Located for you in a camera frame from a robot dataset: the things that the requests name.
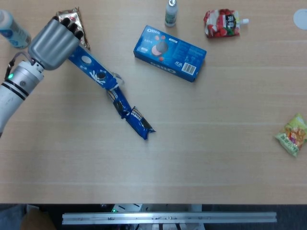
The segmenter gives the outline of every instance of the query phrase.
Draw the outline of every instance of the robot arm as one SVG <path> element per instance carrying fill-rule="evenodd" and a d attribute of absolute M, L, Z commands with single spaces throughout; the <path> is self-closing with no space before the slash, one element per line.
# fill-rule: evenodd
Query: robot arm
<path fill-rule="evenodd" d="M 77 48 L 83 32 L 76 32 L 77 25 L 70 23 L 68 18 L 59 23 L 53 17 L 29 46 L 31 59 L 19 63 L 11 74 L 9 65 L 0 85 L 0 137 L 10 117 L 43 79 L 43 71 L 57 69 Z"/>

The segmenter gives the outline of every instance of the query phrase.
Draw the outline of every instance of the yellow snack bag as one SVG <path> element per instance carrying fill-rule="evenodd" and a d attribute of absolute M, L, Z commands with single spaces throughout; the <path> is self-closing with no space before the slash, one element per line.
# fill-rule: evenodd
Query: yellow snack bag
<path fill-rule="evenodd" d="M 307 125 L 302 115 L 296 114 L 275 137 L 288 153 L 296 157 L 307 142 Z"/>

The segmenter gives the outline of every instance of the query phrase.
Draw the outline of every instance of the wooden table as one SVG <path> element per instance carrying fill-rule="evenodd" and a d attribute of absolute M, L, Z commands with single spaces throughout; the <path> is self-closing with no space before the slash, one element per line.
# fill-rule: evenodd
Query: wooden table
<path fill-rule="evenodd" d="M 91 79 L 69 61 L 45 79 L 0 140 L 2 203 L 307 202 L 307 147 L 297 159 L 274 135 L 307 118 L 307 32 L 294 26 L 303 0 L 2 0 L 34 37 L 58 10 L 80 6 L 92 54 L 125 80 L 123 91 L 157 131 L 144 141 Z M 208 40 L 210 9 L 237 9 L 240 37 Z M 194 83 L 134 58 L 145 25 L 207 50 Z M 0 40 L 0 67 L 17 50 Z"/>

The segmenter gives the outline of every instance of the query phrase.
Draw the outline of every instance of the blue snack wrapper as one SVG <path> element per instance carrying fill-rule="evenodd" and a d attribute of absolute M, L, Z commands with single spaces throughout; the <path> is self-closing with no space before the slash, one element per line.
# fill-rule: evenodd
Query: blue snack wrapper
<path fill-rule="evenodd" d="M 111 90 L 118 87 L 115 75 L 104 68 L 93 55 L 80 45 L 68 59 L 102 88 Z"/>
<path fill-rule="evenodd" d="M 108 90 L 107 94 L 111 98 L 113 105 L 119 113 L 121 119 L 125 118 L 131 112 L 131 107 L 119 87 Z"/>
<path fill-rule="evenodd" d="M 147 139 L 148 133 L 155 132 L 136 107 L 127 114 L 126 121 L 144 140 Z"/>

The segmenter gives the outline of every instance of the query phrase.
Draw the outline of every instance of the white bottle cap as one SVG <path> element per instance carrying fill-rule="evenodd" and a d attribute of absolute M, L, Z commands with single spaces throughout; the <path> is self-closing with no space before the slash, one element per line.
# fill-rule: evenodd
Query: white bottle cap
<path fill-rule="evenodd" d="M 0 10 L 0 23 L 4 20 L 4 11 Z"/>
<path fill-rule="evenodd" d="M 249 23 L 249 19 L 248 18 L 244 18 L 241 20 L 241 24 L 248 24 Z"/>

